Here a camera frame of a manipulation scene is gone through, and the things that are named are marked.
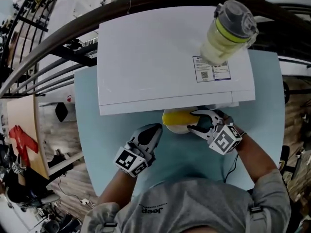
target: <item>table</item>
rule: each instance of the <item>table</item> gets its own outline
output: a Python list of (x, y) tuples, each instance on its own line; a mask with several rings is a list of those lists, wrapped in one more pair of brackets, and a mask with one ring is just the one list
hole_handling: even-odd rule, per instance
[[(19, 125), (28, 136), (30, 136), (35, 142), (38, 143), (38, 153), (35, 153), (29, 148), (27, 148), (27, 153), (30, 167), (44, 178), (49, 179), (50, 175), (83, 157), (83, 153), (80, 152), (49, 168), (45, 150), (42, 144), (43, 140), (40, 136), (40, 123), (38, 114), (39, 105), (37, 98), (34, 95), (30, 95), (20, 99), (15, 99), (9, 101), (7, 107), (9, 129), (12, 129), (15, 125)], [(13, 146), (14, 154), (17, 156), (18, 150), (16, 140), (11, 139), (11, 143)]]
[[(282, 76), (276, 53), (249, 51), (256, 89), (256, 100), (225, 108), (235, 122), (253, 137), (275, 163), (281, 155), (285, 105)], [(162, 123), (163, 111), (148, 111), (121, 115), (100, 116), (97, 90), (97, 67), (75, 73), (76, 114), (81, 146), (90, 179), (100, 195), (118, 170), (113, 164), (120, 146), (124, 146), (133, 131), (149, 123)], [(155, 150), (156, 161), (142, 172), (134, 195), (167, 179), (201, 173), (222, 180), (236, 156), (222, 155), (208, 149), (205, 140), (193, 134), (177, 135), (163, 128)], [(227, 182), (245, 190), (253, 188), (241, 161)]]

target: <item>barcode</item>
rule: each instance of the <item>barcode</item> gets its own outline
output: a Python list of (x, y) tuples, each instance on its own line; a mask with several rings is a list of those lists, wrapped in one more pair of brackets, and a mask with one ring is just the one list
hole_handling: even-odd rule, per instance
[(207, 72), (201, 72), (202, 79), (207, 79), (208, 78), (208, 73)]

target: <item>wooden floor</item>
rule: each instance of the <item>wooden floor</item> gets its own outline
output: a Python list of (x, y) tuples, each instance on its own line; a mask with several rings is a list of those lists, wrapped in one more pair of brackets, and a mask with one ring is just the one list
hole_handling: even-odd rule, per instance
[[(285, 77), (284, 80), (290, 89), (310, 87), (302, 80), (293, 77)], [(286, 105), (284, 145), (290, 146), (291, 154), (302, 145), (300, 128), (303, 121), (302, 116), (307, 112), (308, 108), (301, 108), (301, 105), (308, 99), (311, 99), (311, 95), (293, 95)], [(5, 112), (6, 100), (1, 100), (0, 105), (2, 125), (7, 125)], [(46, 141), (45, 151), (48, 153), (47, 157), (49, 160), (52, 159), (55, 149), (60, 149), (62, 153), (68, 155), (81, 150), (76, 122), (59, 122), (55, 115), (55, 105), (40, 107), (40, 126), (43, 138)], [(307, 159), (308, 154), (304, 156), (304, 161), (297, 178), (289, 182), (288, 189), (292, 199), (301, 193), (308, 184), (311, 184), (311, 171), (305, 165)], [(289, 165), (294, 166), (295, 163), (296, 158), (294, 155), (290, 158)], [(58, 202), (60, 210), (83, 219), (85, 214), (90, 210), (91, 205), (82, 205), (79, 200), (88, 199), (96, 204), (97, 197), (93, 190), (84, 160), (77, 161), (74, 165), (73, 170), (68, 171), (66, 176), (53, 181), (49, 188), (61, 196), (61, 200)], [(284, 174), (284, 177), (287, 179), (290, 178), (287, 173)]]

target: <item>yellow liquid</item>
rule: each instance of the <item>yellow liquid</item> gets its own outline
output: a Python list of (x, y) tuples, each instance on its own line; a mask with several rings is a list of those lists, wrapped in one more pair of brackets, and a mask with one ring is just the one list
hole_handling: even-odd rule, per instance
[(229, 59), (244, 43), (239, 44), (227, 40), (217, 30), (215, 21), (212, 22), (207, 39), (200, 48), (202, 58), (210, 65), (220, 65)]

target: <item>wooden board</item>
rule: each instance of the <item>wooden board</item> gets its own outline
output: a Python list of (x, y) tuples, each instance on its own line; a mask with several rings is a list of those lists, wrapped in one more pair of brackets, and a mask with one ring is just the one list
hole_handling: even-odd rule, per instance
[[(38, 123), (38, 105), (34, 95), (8, 102), (9, 129), (19, 125), (22, 130), (38, 143), (39, 152), (27, 148), (30, 167), (44, 178), (49, 179), (44, 149), (41, 147)], [(17, 155), (16, 140), (11, 138), (14, 153)]]

